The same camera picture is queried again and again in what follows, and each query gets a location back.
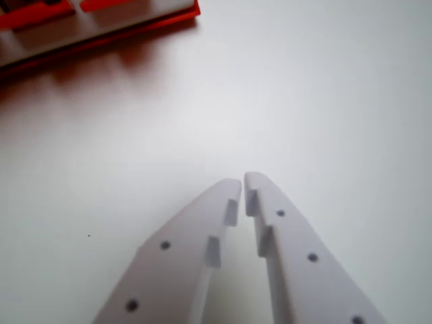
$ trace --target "white bracket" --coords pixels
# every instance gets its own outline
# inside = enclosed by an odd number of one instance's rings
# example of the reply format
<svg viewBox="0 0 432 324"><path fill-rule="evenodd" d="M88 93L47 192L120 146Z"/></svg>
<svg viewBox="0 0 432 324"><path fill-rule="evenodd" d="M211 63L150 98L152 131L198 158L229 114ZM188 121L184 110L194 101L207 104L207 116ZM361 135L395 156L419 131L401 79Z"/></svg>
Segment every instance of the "white bracket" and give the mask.
<svg viewBox="0 0 432 324"><path fill-rule="evenodd" d="M94 324L199 324L226 226L236 226L241 182L218 182L138 249Z"/></svg>
<svg viewBox="0 0 432 324"><path fill-rule="evenodd" d="M275 324L385 324L290 199L265 175L244 176L246 214L265 257Z"/></svg>

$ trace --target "gripper jaw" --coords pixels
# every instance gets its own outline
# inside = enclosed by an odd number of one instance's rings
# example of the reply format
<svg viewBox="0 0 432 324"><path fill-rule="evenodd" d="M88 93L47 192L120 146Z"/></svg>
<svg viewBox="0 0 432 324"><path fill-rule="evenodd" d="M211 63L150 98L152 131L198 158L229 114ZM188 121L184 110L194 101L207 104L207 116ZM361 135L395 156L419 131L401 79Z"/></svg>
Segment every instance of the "gripper jaw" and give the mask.
<svg viewBox="0 0 432 324"><path fill-rule="evenodd" d="M207 189L142 245L94 324L198 324L211 270L236 226L241 182Z"/></svg>
<svg viewBox="0 0 432 324"><path fill-rule="evenodd" d="M265 175L244 176L246 214L266 258L275 324L385 324L290 199Z"/></svg>

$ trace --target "red plastic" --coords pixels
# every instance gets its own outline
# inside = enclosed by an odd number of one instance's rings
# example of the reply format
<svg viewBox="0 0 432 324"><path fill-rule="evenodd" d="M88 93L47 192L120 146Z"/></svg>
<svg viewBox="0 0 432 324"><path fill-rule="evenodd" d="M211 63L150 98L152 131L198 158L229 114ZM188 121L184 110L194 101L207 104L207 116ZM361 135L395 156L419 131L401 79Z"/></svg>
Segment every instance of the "red plastic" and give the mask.
<svg viewBox="0 0 432 324"><path fill-rule="evenodd" d="M75 9L68 0L52 5L38 2L0 16L0 30L24 28L74 12Z"/></svg>
<svg viewBox="0 0 432 324"><path fill-rule="evenodd" d="M80 3L80 7L83 12L90 12L129 1L131 0L83 0L83 2Z"/></svg>
<svg viewBox="0 0 432 324"><path fill-rule="evenodd" d="M0 78L6 78L8 76L12 76L25 70L31 70L32 68L43 66L62 57L72 55L81 51L86 51L91 48L98 47L113 41L118 41L119 39L130 37L135 34L148 32L150 30L175 24L176 22L191 19L193 17L199 16L200 14L201 11L198 5L198 0L195 0L194 5L191 8L171 13L169 15L156 18L154 20L149 20L147 22L143 22L141 24L130 26L121 30L117 30L109 34L101 35L99 37L84 40L76 44L55 49L47 53L37 55L36 57L31 57L29 59L19 61L17 63L9 64L5 67L0 68Z"/></svg>

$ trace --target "white surface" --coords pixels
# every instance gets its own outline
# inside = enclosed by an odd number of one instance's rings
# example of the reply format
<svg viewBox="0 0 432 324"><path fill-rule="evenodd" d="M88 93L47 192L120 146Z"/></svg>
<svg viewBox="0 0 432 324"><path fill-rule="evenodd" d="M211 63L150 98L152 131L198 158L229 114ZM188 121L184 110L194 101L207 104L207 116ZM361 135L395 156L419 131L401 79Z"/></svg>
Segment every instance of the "white surface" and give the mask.
<svg viewBox="0 0 432 324"><path fill-rule="evenodd" d="M194 5L194 0L133 0L83 12L82 0L71 0L75 14L14 32L0 31L0 66L155 19Z"/></svg>
<svg viewBox="0 0 432 324"><path fill-rule="evenodd" d="M203 0L196 28L3 86L0 323L90 323L153 231L250 170L389 323L429 323L431 5ZM270 323L244 207L226 244L205 323Z"/></svg>

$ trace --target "white plastic piece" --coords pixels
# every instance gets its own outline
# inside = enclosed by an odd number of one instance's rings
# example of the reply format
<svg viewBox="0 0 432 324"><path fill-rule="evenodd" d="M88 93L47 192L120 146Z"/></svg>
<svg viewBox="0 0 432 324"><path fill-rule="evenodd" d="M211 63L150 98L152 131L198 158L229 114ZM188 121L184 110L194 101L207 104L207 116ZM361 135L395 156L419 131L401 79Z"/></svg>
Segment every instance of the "white plastic piece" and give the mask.
<svg viewBox="0 0 432 324"><path fill-rule="evenodd" d="M267 260L275 324L384 324L288 197L265 175L244 177L246 214Z"/></svg>
<svg viewBox="0 0 432 324"><path fill-rule="evenodd" d="M237 224L241 190L238 180L218 182L151 236L94 323L200 323L225 227Z"/></svg>

